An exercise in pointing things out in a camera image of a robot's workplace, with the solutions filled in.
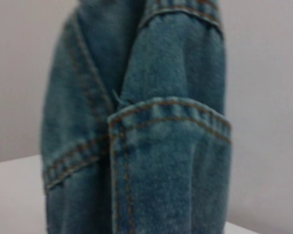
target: denim jacket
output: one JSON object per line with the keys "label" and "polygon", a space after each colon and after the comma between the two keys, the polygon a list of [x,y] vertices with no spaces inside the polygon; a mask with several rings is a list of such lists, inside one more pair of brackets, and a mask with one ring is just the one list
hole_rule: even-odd
{"label": "denim jacket", "polygon": [[41,151],[49,234],[221,234],[230,174],[217,0],[83,0]]}

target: orange stitching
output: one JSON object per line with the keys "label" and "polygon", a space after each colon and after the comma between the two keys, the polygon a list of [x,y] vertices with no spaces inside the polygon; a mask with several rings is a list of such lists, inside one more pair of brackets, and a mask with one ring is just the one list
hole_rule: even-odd
{"label": "orange stitching", "polygon": [[209,111],[209,110],[206,110],[202,107],[199,107],[195,104],[192,104],[192,103],[186,103],[186,102],[182,102],[182,101],[174,101],[174,100],[170,100],[170,101],[159,101],[159,102],[155,102],[155,103],[151,103],[151,104],[147,104],[145,106],[142,106],[142,107],[139,107],[137,109],[134,109],[134,110],[131,110],[131,111],[128,111],[120,116],[118,116],[117,118],[115,118],[111,123],[111,127],[113,127],[117,122],[121,121],[124,117],[128,116],[128,115],[131,115],[131,114],[134,114],[134,113],[137,113],[137,112],[140,112],[142,110],[146,110],[154,105],[161,105],[161,106],[164,106],[164,105],[172,105],[172,104],[178,104],[178,105],[184,105],[184,106],[190,106],[190,107],[193,107],[201,112],[204,112],[204,113],[207,113],[207,114],[210,114],[214,119],[220,121],[221,123],[225,124],[227,127],[231,128],[230,124],[228,122],[226,122],[225,120],[223,120],[222,118],[220,118],[219,116],[216,116],[212,111]]}
{"label": "orange stitching", "polygon": [[203,17],[209,18],[210,20],[217,22],[220,25],[220,22],[215,17],[210,16],[209,14],[207,14],[205,12],[201,12],[201,11],[198,11],[196,9],[193,9],[191,7],[188,7],[188,6],[172,6],[171,8],[173,8],[173,9],[185,9],[187,11],[193,11],[193,12],[195,12],[195,13],[203,16]]}
{"label": "orange stitching", "polygon": [[123,142],[124,142],[124,152],[125,152],[125,159],[126,159],[126,162],[125,162],[125,170],[126,170],[126,173],[125,173],[125,180],[127,182],[126,184],[126,196],[127,196],[127,202],[128,202],[128,213],[129,213],[129,225],[130,225],[130,232],[129,234],[133,234],[133,217],[132,217],[132,198],[131,198],[131,195],[130,195],[130,184],[129,184],[129,154],[128,154],[128,151],[127,151],[127,147],[126,147],[126,137],[125,137],[125,134],[121,133],[120,134]]}
{"label": "orange stitching", "polygon": [[148,122],[145,122],[143,124],[139,124],[139,125],[136,125],[135,127],[133,128],[130,128],[130,129],[127,129],[125,132],[128,133],[132,130],[135,130],[135,129],[139,129],[139,128],[143,128],[147,125],[150,125],[150,124],[154,124],[154,123],[160,123],[160,122],[166,122],[166,121],[191,121],[191,122],[195,122],[197,123],[199,126],[201,126],[202,128],[204,128],[206,131],[210,132],[211,134],[213,134],[214,136],[226,141],[227,143],[231,144],[231,140],[229,138],[227,138],[226,136],[216,132],[215,130],[213,130],[212,128],[208,127],[205,123],[201,122],[201,121],[198,121],[194,118],[182,118],[182,117],[167,117],[167,118],[156,118],[156,119],[153,119],[151,121],[148,121]]}
{"label": "orange stitching", "polygon": [[117,187],[117,161],[116,161],[115,150],[113,150],[113,158],[114,158],[114,189],[115,189],[115,229],[117,234],[119,231],[119,227],[118,227],[119,210],[118,210],[118,187]]}
{"label": "orange stitching", "polygon": [[87,158],[84,161],[81,161],[69,168],[67,168],[66,170],[64,170],[56,179],[52,180],[46,187],[45,187],[45,191],[47,192],[48,190],[50,190],[53,186],[55,186],[57,183],[60,183],[63,179],[65,179],[66,177],[68,177],[69,175],[71,175],[72,173],[74,173],[75,171],[86,167],[96,161],[98,161],[100,159],[100,156],[92,156],[90,158]]}
{"label": "orange stitching", "polygon": [[211,2],[211,1],[207,1],[207,0],[196,0],[198,3],[204,3],[204,4],[207,4],[209,6],[211,6],[212,8],[214,8],[215,10],[218,10],[218,6]]}
{"label": "orange stitching", "polygon": [[88,64],[88,68],[89,68],[90,72],[92,73],[94,79],[96,80],[96,85],[99,86],[100,91],[103,94],[102,97],[104,98],[107,107],[109,108],[110,112],[113,112],[114,110],[111,105],[110,99],[108,98],[108,96],[106,94],[105,87],[101,82],[101,77],[99,76],[99,73],[98,73],[99,71],[95,67],[94,61],[91,59],[88,48],[87,48],[86,43],[84,41],[83,33],[82,33],[80,26],[78,24],[77,13],[74,14],[74,19],[72,20],[72,23],[73,23],[73,27],[75,29],[75,33],[76,33],[75,36],[77,38],[77,42],[79,44],[82,55],[83,55],[86,63]]}
{"label": "orange stitching", "polygon": [[89,86],[87,84],[87,82],[85,81],[85,79],[83,78],[83,76],[80,75],[79,71],[80,71],[80,67],[79,67],[79,64],[76,62],[75,58],[74,58],[74,53],[72,52],[71,50],[71,45],[70,45],[70,42],[69,42],[69,39],[66,38],[66,48],[67,48],[67,51],[69,53],[69,58],[71,59],[71,62],[73,64],[73,67],[75,69],[75,72],[77,74],[77,77],[80,81],[80,85],[82,86],[82,90],[84,92],[84,95],[86,96],[86,99],[88,100],[88,103],[90,105],[90,108],[93,112],[93,115],[94,115],[94,118],[97,122],[100,122],[99,121],[99,113],[97,111],[97,109],[95,108],[95,105],[93,103],[93,98],[91,98],[91,95],[90,95],[90,90],[89,90]]}
{"label": "orange stitching", "polygon": [[108,135],[103,135],[101,137],[98,137],[94,140],[91,140],[90,142],[86,143],[86,144],[79,144],[77,145],[74,149],[70,150],[69,152],[67,152],[62,158],[56,160],[53,165],[51,167],[49,167],[48,170],[45,171],[45,174],[50,174],[52,170],[55,170],[57,167],[59,167],[62,163],[64,163],[65,160],[67,160],[68,158],[72,157],[74,155],[74,153],[76,152],[82,152],[83,150],[88,149],[91,145],[96,144],[98,141],[102,141],[105,138],[107,138]]}

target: seam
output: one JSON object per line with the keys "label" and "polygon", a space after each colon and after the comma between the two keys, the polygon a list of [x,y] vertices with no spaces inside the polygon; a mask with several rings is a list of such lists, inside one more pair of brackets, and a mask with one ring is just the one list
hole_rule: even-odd
{"label": "seam", "polygon": [[178,9],[184,9],[184,10],[187,10],[187,11],[190,11],[190,12],[195,12],[195,13],[197,13],[197,14],[203,16],[203,17],[209,18],[210,20],[215,21],[215,22],[217,22],[218,24],[220,24],[220,22],[218,21],[218,19],[216,19],[215,17],[213,17],[213,16],[211,16],[211,15],[205,13],[205,12],[202,12],[202,11],[199,11],[199,10],[196,10],[196,9],[193,9],[193,8],[191,8],[191,7],[188,7],[188,6],[163,7],[163,8],[160,8],[159,11],[161,11],[161,10],[168,10],[168,9],[170,9],[170,8],[172,8],[172,9],[177,9],[177,10],[178,10]]}
{"label": "seam", "polygon": [[132,215],[132,198],[130,195],[130,177],[129,177],[129,154],[128,149],[126,146],[126,134],[125,129],[123,128],[123,133],[120,134],[121,139],[123,140],[123,147],[124,147],[124,153],[125,153],[125,180],[126,180],[126,197],[128,202],[128,214],[129,214],[129,225],[130,225],[130,231],[129,234],[133,234],[133,215]]}
{"label": "seam", "polygon": [[76,60],[74,58],[74,52],[72,51],[72,45],[70,44],[69,39],[66,39],[66,48],[67,48],[67,51],[69,53],[70,60],[71,60],[73,66],[74,66],[74,69],[76,71],[77,77],[78,77],[78,79],[80,81],[80,85],[82,86],[82,90],[84,92],[84,95],[85,95],[86,99],[88,100],[90,108],[91,108],[91,110],[93,112],[94,118],[95,118],[95,120],[97,122],[100,122],[100,119],[99,119],[100,115],[98,113],[97,108],[95,108],[94,98],[91,98],[90,89],[89,89],[89,86],[87,84],[87,80],[85,80],[85,78],[79,73],[80,66],[79,66],[79,64],[76,62]]}
{"label": "seam", "polygon": [[89,141],[88,143],[85,144],[78,144],[74,149],[70,150],[69,152],[67,152],[63,157],[61,157],[60,159],[56,160],[52,166],[49,167],[49,169],[47,169],[44,174],[48,175],[51,173],[52,170],[55,170],[56,168],[58,168],[61,164],[63,164],[67,159],[69,159],[70,157],[72,157],[74,155],[74,153],[81,153],[82,151],[88,149],[90,146],[97,144],[98,142],[105,140],[106,138],[108,138],[108,135],[103,135],[100,136],[94,140]]}
{"label": "seam", "polygon": [[87,158],[86,160],[83,160],[66,170],[64,170],[56,179],[52,180],[49,184],[46,185],[45,187],[45,192],[47,193],[52,187],[54,187],[56,184],[60,183],[63,181],[66,177],[74,173],[75,171],[78,171],[79,169],[86,167],[100,159],[100,156],[92,156],[90,158]]}
{"label": "seam", "polygon": [[165,12],[166,10],[180,10],[180,11],[188,13],[190,15],[194,14],[195,16],[201,16],[201,17],[208,18],[209,20],[211,20],[209,22],[211,24],[213,24],[215,27],[217,27],[217,29],[220,32],[222,32],[221,22],[217,18],[209,15],[208,13],[196,10],[196,9],[188,7],[188,6],[181,6],[181,5],[162,7],[162,8],[159,8],[158,10],[155,10],[151,15],[147,16],[144,20],[142,20],[142,22],[139,24],[139,28],[141,29],[143,27],[143,25],[145,25],[148,21],[150,21],[156,15],[167,13],[167,12]]}
{"label": "seam", "polygon": [[[160,123],[160,122],[167,122],[167,121],[191,121],[191,122],[194,122],[196,124],[198,124],[199,126],[201,126],[202,128],[204,128],[206,131],[208,131],[209,133],[211,133],[212,135],[214,135],[215,137],[219,138],[219,139],[222,139],[224,141],[226,141],[228,144],[231,144],[231,140],[218,133],[217,131],[215,131],[214,129],[212,129],[211,127],[207,126],[205,123],[201,122],[201,121],[198,121],[194,118],[187,118],[187,117],[166,117],[166,118],[156,118],[156,119],[153,119],[151,121],[147,121],[143,124],[139,124],[139,125],[136,125],[132,128],[129,128],[129,129],[126,129],[124,131],[124,133],[128,133],[132,130],[135,130],[135,129],[140,129],[140,128],[143,128],[143,127],[146,127],[150,124],[156,124],[156,123]],[[111,137],[112,140],[114,140],[117,136],[120,136],[122,133],[120,134],[115,134]]]}
{"label": "seam", "polygon": [[85,57],[85,60],[88,64],[88,68],[90,69],[96,83],[98,84],[99,88],[100,88],[100,91],[102,92],[103,94],[103,98],[106,102],[106,105],[108,106],[110,112],[112,113],[114,110],[113,110],[113,106],[112,106],[112,103],[111,103],[111,100],[108,98],[107,94],[106,94],[106,90],[105,90],[105,87],[104,85],[102,84],[101,82],[101,79],[100,79],[100,76],[98,74],[98,70],[97,68],[94,66],[94,62],[89,54],[89,51],[87,49],[87,46],[86,46],[86,43],[83,39],[83,34],[82,34],[82,31],[78,25],[78,18],[77,18],[77,12],[75,12],[74,14],[74,19],[73,19],[73,25],[74,25],[74,29],[76,31],[76,37],[77,37],[77,42],[81,48],[81,52],[83,54],[83,56]]}
{"label": "seam", "polygon": [[207,0],[196,0],[196,2],[209,5],[212,8],[214,8],[215,10],[218,10],[218,6],[215,3],[211,2],[211,1],[207,1]]}
{"label": "seam", "polygon": [[220,118],[219,116],[215,115],[212,111],[207,110],[207,109],[204,109],[203,107],[197,106],[197,105],[192,104],[192,103],[186,103],[186,102],[174,101],[174,100],[159,101],[159,102],[154,102],[154,103],[151,103],[151,104],[147,104],[147,105],[142,106],[142,107],[138,107],[138,108],[136,108],[134,110],[131,110],[131,111],[128,111],[126,113],[123,113],[123,114],[119,115],[118,117],[116,117],[111,122],[110,125],[111,125],[111,127],[113,127],[117,122],[120,122],[124,117],[129,116],[131,114],[138,113],[138,112],[143,111],[143,110],[147,110],[147,109],[149,109],[150,107],[152,107],[154,105],[164,106],[164,105],[173,105],[173,104],[178,104],[178,105],[193,107],[193,108],[197,109],[200,112],[204,112],[204,113],[210,114],[214,119],[220,121],[221,123],[223,123],[224,125],[226,125],[227,127],[229,127],[229,129],[231,129],[231,125],[227,121],[225,121],[222,118]]}
{"label": "seam", "polygon": [[[215,10],[218,10],[218,6],[211,2],[211,1],[208,1],[208,0],[195,0],[197,3],[202,3],[202,4],[206,4],[206,5],[209,5],[211,6],[212,8],[214,8]],[[161,4],[162,3],[162,0],[156,0],[156,4]]]}
{"label": "seam", "polygon": [[118,226],[118,217],[119,217],[119,207],[118,207],[118,185],[117,185],[117,161],[116,161],[116,151],[115,149],[113,150],[113,159],[114,159],[114,190],[115,190],[115,229],[116,233],[119,231],[119,226]]}

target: white table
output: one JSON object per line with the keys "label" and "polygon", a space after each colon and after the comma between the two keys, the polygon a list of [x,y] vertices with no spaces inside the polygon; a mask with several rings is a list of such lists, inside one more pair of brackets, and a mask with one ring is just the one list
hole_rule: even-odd
{"label": "white table", "polygon": [[[46,234],[39,156],[0,163],[0,234]],[[256,234],[227,223],[226,234]]]}

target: gray wall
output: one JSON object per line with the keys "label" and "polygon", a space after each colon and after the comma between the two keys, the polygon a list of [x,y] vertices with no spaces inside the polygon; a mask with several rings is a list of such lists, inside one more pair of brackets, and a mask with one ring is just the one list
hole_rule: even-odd
{"label": "gray wall", "polygon": [[[0,0],[0,161],[38,154],[52,48],[73,0]],[[293,234],[293,0],[223,0],[229,221]]]}
{"label": "gray wall", "polygon": [[0,161],[35,155],[42,97],[73,0],[0,0]]}

